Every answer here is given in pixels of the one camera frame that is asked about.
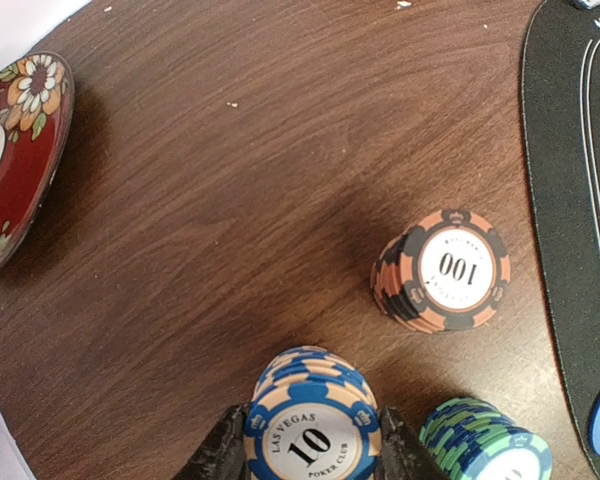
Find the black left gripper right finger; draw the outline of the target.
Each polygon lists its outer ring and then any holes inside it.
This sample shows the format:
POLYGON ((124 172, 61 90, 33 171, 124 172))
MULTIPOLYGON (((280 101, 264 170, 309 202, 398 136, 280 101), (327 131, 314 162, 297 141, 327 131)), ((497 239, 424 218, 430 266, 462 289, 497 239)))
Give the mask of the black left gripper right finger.
POLYGON ((378 479, 449 479, 397 409, 383 407, 379 419, 382 451, 377 462, 378 479))

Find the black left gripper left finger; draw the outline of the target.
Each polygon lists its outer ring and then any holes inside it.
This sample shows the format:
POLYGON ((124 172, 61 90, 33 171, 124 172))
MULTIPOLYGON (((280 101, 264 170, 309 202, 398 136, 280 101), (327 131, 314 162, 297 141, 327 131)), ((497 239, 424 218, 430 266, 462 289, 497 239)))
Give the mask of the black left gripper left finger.
POLYGON ((243 443, 248 407, 249 404, 228 407, 172 479, 249 479, 250 473, 243 443))

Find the blue white 10 chip stack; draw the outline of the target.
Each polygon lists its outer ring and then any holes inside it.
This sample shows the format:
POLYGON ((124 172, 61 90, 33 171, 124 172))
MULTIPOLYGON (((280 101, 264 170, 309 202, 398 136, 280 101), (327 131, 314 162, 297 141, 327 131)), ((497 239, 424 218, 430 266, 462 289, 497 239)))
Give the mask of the blue white 10 chip stack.
POLYGON ((375 396, 338 355, 288 349, 256 384, 244 448, 251 479, 373 479, 382 449, 375 396))

